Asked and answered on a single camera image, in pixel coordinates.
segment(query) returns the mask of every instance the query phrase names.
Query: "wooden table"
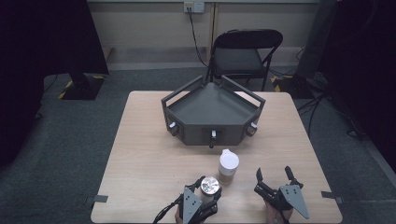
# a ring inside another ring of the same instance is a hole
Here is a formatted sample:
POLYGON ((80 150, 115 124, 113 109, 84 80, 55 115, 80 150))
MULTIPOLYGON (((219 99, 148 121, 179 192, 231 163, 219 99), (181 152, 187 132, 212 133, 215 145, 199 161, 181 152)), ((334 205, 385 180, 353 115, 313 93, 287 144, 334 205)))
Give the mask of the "wooden table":
MULTIPOLYGON (((304 184, 309 219, 294 211, 290 223, 340 223, 342 216, 333 199, 304 126, 287 93, 256 92, 266 100, 258 131, 239 146, 187 147, 166 131, 161 99, 169 91, 133 91, 122 115, 95 203, 95 223, 152 223, 157 214, 202 175, 216 176, 219 156, 229 148, 240 164, 233 183, 223 186, 219 211, 206 223, 265 223, 262 198, 253 191, 256 171, 273 189, 289 184, 285 166, 304 184)), ((161 223, 174 223, 176 206, 161 223)))

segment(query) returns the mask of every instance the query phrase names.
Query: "hexagonal container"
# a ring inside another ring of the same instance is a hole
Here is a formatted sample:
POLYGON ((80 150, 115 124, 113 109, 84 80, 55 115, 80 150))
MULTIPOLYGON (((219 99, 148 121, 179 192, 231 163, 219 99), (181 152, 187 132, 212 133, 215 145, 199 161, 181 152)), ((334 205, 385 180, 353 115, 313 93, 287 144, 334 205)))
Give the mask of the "hexagonal container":
POLYGON ((162 99, 166 129, 186 146, 237 146, 257 131, 265 100, 227 77, 197 77, 162 99), (251 103, 233 90, 256 100, 251 103))

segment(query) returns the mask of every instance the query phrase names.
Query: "black cable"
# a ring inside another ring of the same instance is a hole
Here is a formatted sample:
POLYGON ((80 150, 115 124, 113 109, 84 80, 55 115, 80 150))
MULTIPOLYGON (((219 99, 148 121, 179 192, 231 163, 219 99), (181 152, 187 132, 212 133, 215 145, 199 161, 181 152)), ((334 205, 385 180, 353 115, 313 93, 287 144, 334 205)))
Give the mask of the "black cable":
POLYGON ((302 110, 302 109, 306 108, 309 104, 311 104, 312 102, 314 102, 314 101, 316 101, 316 100, 317 100, 317 99, 311 100, 310 102, 308 102, 308 103, 306 103, 306 104, 300 106, 299 108, 297 108, 297 110, 299 111, 299 110, 302 110))
POLYGON ((49 86, 48 86, 43 92, 46 92, 47 90, 49 90, 49 89, 52 87, 52 85, 55 83, 56 79, 58 79, 58 76, 59 76, 59 74, 56 75, 55 79, 53 79, 53 81, 51 82, 51 84, 49 84, 49 86))
POLYGON ((360 130, 358 129, 358 127, 356 127, 356 124, 355 124, 354 120, 353 120, 350 116, 346 115, 345 113, 343 113, 343 112, 341 112, 341 111, 339 111, 339 110, 337 110, 337 109, 331 108, 331 107, 329 107, 329 106, 323 104, 317 97, 315 97, 315 99, 318 100, 318 102, 319 102, 321 105, 323 105, 324 107, 326 107, 327 109, 332 110, 333 112, 335 112, 335 113, 337 113, 337 114, 340 114, 340 115, 342 115, 344 118, 346 118, 347 120, 349 120, 349 122, 352 124, 353 129, 354 129, 355 131, 348 131, 348 132, 346 132, 347 135, 352 136, 352 137, 355 137, 355 136, 358 136, 358 137, 359 137, 359 136, 364 136, 364 135, 366 135, 366 133, 360 132, 360 130))
POLYGON ((279 214, 280 214, 280 216, 282 217, 283 222, 284 222, 285 224, 290 224, 289 221, 285 218, 285 215, 283 215, 283 211, 280 210, 280 200, 279 200, 279 197, 277 197, 276 202, 277 202, 276 212, 279 212, 279 214))
POLYGON ((317 103, 318 103, 318 102, 316 102, 316 103, 314 103, 314 104, 312 104, 312 105, 309 105, 309 106, 310 106, 309 109, 307 109, 307 110, 305 110, 303 113, 301 113, 301 114, 300 114, 300 117, 301 117, 302 115, 308 113, 309 111, 311 111, 311 110, 312 110, 312 107, 313 107, 314 105, 316 105, 317 103))
POLYGON ((190 17, 191 28, 192 28, 192 37, 194 38, 194 43, 195 43, 195 51, 197 52, 197 56, 198 56, 199 60, 201 61, 201 63, 202 63, 205 67, 207 67, 207 65, 206 65, 206 64, 204 63, 204 61, 202 60, 201 53, 200 53, 199 50, 198 50, 197 40, 196 40, 196 38, 195 38, 194 24, 193 24, 193 22, 192 22, 191 8, 188 7, 187 10, 189 11, 189 17, 190 17))
POLYGON ((313 117, 314 117, 315 111, 316 111, 317 108, 318 108, 318 105, 319 105, 319 102, 317 102, 317 103, 315 104, 314 110, 313 110, 312 113, 311 113, 311 118, 309 119, 309 124, 308 124, 308 138, 311 138, 311 124, 312 124, 312 119, 313 119, 313 117))
POLYGON ((305 50, 305 48, 301 48, 301 50, 296 54, 296 59, 298 61, 300 61, 300 58, 298 57, 303 51, 305 50))
POLYGON ((273 69, 269 69, 269 71, 270 71, 272 74, 276 75, 276 76, 288 76, 288 75, 292 75, 290 72, 293 72, 293 71, 296 71, 296 70, 297 70, 297 69, 293 68, 293 69, 289 70, 289 71, 286 72, 286 73, 281 73, 281 72, 277 72, 277 71, 275 71, 275 70, 273 70, 273 69))
POLYGON ((173 208, 176 204, 179 204, 182 199, 183 199, 183 194, 180 194, 174 202, 172 202, 171 204, 166 206, 163 210, 161 210, 161 212, 155 217, 155 219, 152 223, 153 224, 158 223, 161 219, 163 219, 163 217, 166 215, 166 213, 171 208, 173 208))

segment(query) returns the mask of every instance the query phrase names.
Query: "white cup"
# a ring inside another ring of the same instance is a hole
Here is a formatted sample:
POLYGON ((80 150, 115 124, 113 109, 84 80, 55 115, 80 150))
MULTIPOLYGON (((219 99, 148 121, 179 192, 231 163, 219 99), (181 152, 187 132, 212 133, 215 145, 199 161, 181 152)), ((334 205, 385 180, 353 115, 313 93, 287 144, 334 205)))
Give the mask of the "white cup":
POLYGON ((224 185, 231 184, 238 165, 238 156, 228 148, 223 149, 219 160, 218 181, 224 185))

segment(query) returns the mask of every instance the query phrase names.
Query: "wall outlet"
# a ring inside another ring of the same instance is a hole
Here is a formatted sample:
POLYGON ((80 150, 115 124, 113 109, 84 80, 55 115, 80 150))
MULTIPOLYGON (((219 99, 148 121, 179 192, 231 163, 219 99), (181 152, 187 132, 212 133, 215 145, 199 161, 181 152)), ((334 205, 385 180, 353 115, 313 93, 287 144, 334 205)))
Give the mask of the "wall outlet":
POLYGON ((194 12, 194 2, 184 2, 184 12, 194 12))
POLYGON ((205 2, 194 2, 194 11, 195 13, 204 13, 205 12, 205 2))

